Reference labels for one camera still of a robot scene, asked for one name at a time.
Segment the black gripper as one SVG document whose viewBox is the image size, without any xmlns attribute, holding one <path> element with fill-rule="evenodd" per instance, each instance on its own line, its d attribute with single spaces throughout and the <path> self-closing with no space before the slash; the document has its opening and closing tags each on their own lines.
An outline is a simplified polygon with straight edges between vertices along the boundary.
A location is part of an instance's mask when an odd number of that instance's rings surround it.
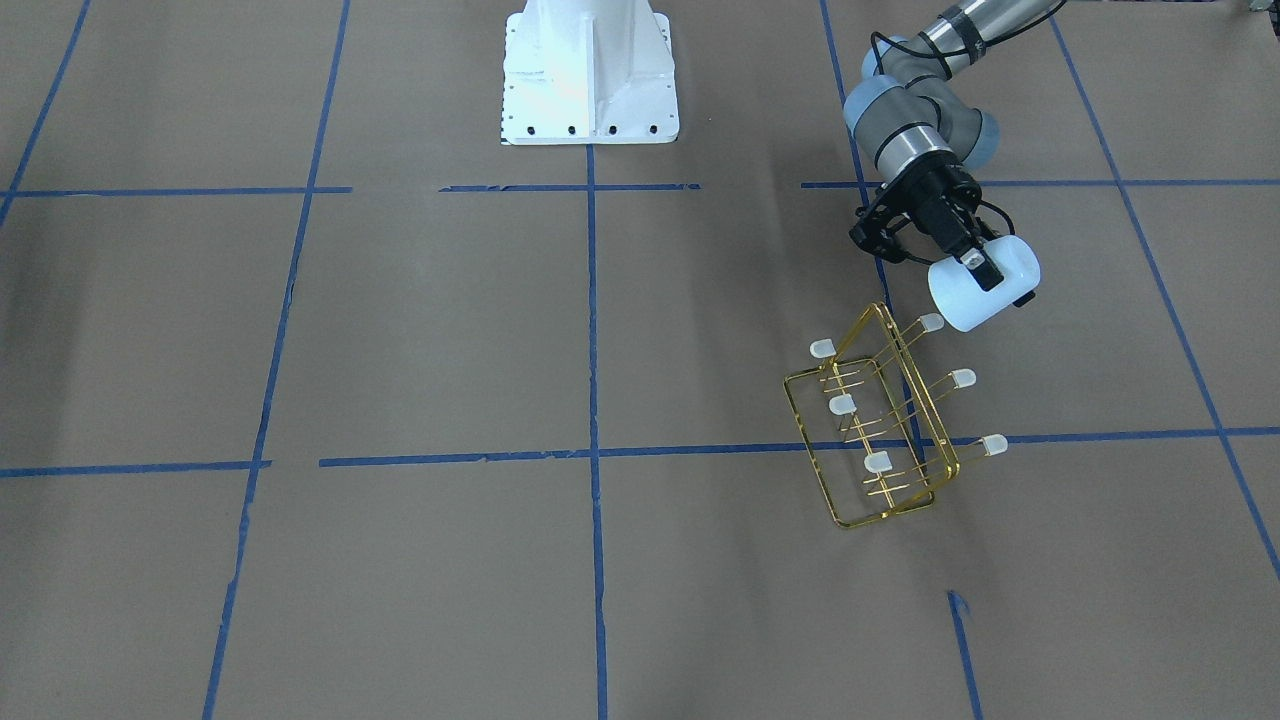
<svg viewBox="0 0 1280 720">
<path fill-rule="evenodd" d="M 910 251 L 899 238 L 915 227 L 957 260 L 982 292 L 989 292 L 1005 277 L 986 251 L 995 234 L 977 215 L 983 199 L 979 182 L 959 160 L 924 158 L 856 209 L 849 236 L 858 249 L 882 261 L 929 266 L 934 260 Z"/>
</svg>

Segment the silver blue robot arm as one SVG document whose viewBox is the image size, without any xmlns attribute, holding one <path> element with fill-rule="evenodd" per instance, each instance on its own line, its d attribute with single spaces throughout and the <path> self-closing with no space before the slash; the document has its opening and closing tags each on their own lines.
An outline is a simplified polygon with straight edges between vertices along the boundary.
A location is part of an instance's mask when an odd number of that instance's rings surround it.
<svg viewBox="0 0 1280 720">
<path fill-rule="evenodd" d="M 852 242 L 888 263 L 914 261 L 899 240 L 914 225 L 966 278 L 991 292 L 1006 278 L 988 252 L 992 228 L 974 170 L 1000 143 L 998 122 L 965 104 L 951 79 L 988 51 L 1046 22 L 1059 1 L 959 1 L 911 37 L 873 33 L 844 117 L 882 186 L 858 209 Z"/>
</svg>

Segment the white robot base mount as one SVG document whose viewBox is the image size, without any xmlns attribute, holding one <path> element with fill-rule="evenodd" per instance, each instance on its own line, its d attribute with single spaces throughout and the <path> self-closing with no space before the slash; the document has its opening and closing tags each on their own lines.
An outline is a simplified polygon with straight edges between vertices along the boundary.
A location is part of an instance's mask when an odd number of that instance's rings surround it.
<svg viewBox="0 0 1280 720">
<path fill-rule="evenodd" d="M 669 18 L 649 1 L 527 1 L 506 18 L 500 142 L 672 143 Z"/>
</svg>

